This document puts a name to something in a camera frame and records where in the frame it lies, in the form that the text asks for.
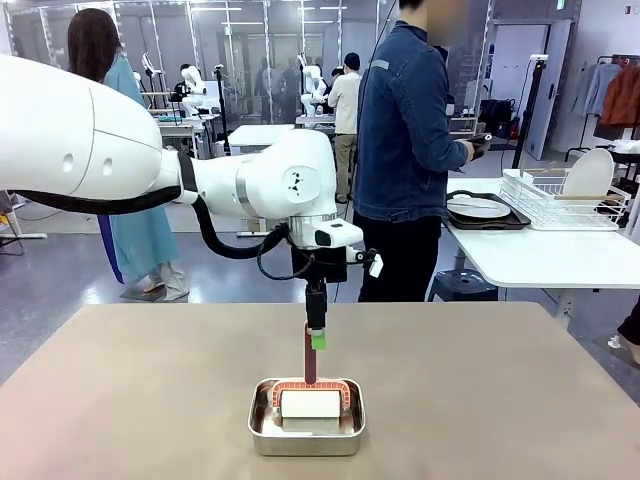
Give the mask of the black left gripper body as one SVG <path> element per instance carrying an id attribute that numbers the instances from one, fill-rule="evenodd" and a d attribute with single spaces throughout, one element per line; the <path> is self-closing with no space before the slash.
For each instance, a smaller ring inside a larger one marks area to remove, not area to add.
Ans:
<path id="1" fill-rule="evenodd" d="M 328 283 L 347 280 L 346 248 L 291 248 L 293 275 L 306 282 L 305 294 L 326 293 Z"/>

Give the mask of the person's right hand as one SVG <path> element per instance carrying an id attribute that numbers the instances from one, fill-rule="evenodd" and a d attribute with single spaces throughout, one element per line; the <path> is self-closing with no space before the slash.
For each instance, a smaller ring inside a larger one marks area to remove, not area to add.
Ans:
<path id="1" fill-rule="evenodd" d="M 466 163 L 471 163 L 472 161 L 481 158 L 485 155 L 490 147 L 490 143 L 486 140 L 479 141 L 468 141 L 468 140 L 460 140 L 460 143 L 467 150 L 467 159 Z"/>

